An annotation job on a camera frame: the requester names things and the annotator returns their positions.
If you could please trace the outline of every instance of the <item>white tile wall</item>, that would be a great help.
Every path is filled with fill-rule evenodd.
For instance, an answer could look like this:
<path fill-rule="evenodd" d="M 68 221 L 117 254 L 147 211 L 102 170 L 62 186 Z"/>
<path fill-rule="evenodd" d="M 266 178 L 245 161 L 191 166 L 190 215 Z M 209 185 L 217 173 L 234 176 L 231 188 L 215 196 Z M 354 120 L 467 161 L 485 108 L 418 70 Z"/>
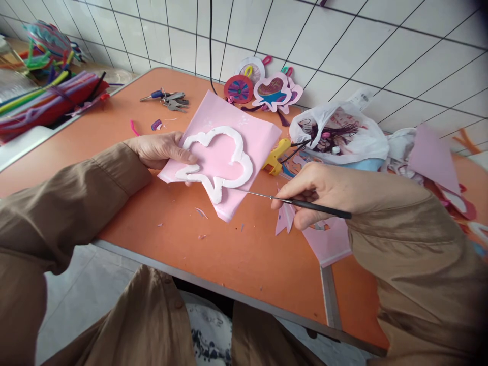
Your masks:
<path fill-rule="evenodd" d="M 388 132 L 422 121 L 444 138 L 488 118 L 488 30 L 470 0 L 213 0 L 212 77 L 224 83 L 247 56 L 293 67 L 299 105 L 377 92 L 366 115 Z M 27 40 L 36 18 L 87 58 L 143 73 L 172 67 L 209 76 L 209 0 L 0 0 L 0 32 Z"/>

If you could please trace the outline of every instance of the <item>person's right hand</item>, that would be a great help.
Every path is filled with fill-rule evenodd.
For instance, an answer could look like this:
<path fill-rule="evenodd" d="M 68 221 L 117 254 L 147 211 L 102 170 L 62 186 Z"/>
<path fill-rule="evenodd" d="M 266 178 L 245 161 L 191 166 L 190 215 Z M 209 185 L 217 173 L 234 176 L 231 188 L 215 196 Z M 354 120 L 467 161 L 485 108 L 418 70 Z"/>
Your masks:
<path fill-rule="evenodd" d="M 276 194 L 277 198 L 297 199 L 347 211 L 354 215 L 401 207 L 430 195 L 424 187 L 394 174 L 362 171 L 310 162 Z M 283 202 L 274 200 L 271 208 Z M 296 207 L 294 224 L 299 230 L 328 219 L 331 215 Z"/>

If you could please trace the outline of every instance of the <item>black cable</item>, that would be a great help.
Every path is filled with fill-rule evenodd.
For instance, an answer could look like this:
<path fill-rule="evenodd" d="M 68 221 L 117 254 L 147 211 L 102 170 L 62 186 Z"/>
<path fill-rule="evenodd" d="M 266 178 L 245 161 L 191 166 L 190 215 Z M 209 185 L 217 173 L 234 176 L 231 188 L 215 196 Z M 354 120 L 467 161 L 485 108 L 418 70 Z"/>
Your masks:
<path fill-rule="evenodd" d="M 294 151 L 294 152 L 293 152 L 293 153 L 292 153 L 292 154 L 291 154 L 289 157 L 287 157 L 285 160 L 283 160 L 283 161 L 281 162 L 281 164 L 283 164 L 284 162 L 286 162 L 286 161 L 290 160 L 290 159 L 293 157 L 293 155 L 295 155 L 295 154 L 296 154 L 297 152 L 299 152 L 299 151 L 300 151 L 302 148 L 304 148 L 304 147 L 305 147 L 305 145 L 307 145 L 307 144 L 308 144 L 310 141 L 312 141 L 312 140 L 307 140 L 307 141 L 305 141 L 305 142 L 301 142 L 301 143 L 298 143 L 298 144 L 293 144 L 292 146 L 299 146 L 299 148 L 297 148 L 297 149 L 296 149 L 296 150 L 295 150 L 295 151 Z"/>
<path fill-rule="evenodd" d="M 214 88 L 214 82 L 212 81 L 212 22 L 214 20 L 214 2 L 213 0 L 210 0 L 210 84 L 212 85 L 213 92 L 217 94 Z"/>

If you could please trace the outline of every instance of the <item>white plastic bag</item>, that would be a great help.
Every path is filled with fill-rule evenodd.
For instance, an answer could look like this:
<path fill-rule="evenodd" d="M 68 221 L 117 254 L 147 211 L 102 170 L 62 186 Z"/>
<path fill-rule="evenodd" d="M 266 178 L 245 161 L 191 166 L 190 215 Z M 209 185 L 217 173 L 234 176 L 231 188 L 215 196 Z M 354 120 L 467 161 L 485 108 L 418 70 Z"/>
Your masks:
<path fill-rule="evenodd" d="M 316 123 L 318 131 L 322 131 L 338 108 L 342 108 L 339 112 L 348 115 L 351 121 L 359 122 L 357 133 L 348 138 L 350 142 L 347 145 L 341 146 L 342 153 L 334 155 L 327 152 L 313 151 L 320 142 L 321 133 L 318 133 L 315 139 L 306 145 L 305 151 L 326 163 L 336 165 L 355 163 L 368 158 L 386 159 L 389 146 L 383 131 L 381 131 L 376 122 L 362 114 L 351 102 L 329 102 L 299 114 L 290 125 L 292 141 L 300 143 L 311 138 L 300 126 L 300 122 Z"/>

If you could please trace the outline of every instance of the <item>white clay flower outline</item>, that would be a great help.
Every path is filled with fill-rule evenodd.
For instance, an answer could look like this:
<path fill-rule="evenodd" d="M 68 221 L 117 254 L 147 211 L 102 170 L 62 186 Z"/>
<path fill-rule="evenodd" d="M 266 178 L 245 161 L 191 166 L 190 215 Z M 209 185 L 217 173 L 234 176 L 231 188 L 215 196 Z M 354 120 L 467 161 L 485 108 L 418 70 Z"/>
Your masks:
<path fill-rule="evenodd" d="M 232 154 L 231 163 L 238 162 L 243 167 L 242 175 L 235 180 L 228 180 L 221 177 L 213 178 L 213 186 L 210 179 L 205 174 L 193 174 L 201 169 L 198 164 L 187 165 L 175 173 L 175 177 L 184 181 L 201 182 L 207 191 L 212 204 L 217 205 L 222 201 L 222 187 L 237 188 L 244 185 L 253 175 L 253 163 L 251 158 L 244 152 L 244 141 L 238 131 L 230 126 L 215 127 L 205 132 L 199 132 L 195 135 L 188 136 L 184 143 L 183 149 L 188 150 L 194 142 L 200 142 L 203 146 L 208 147 L 216 135 L 227 135 L 234 139 L 235 151 Z"/>

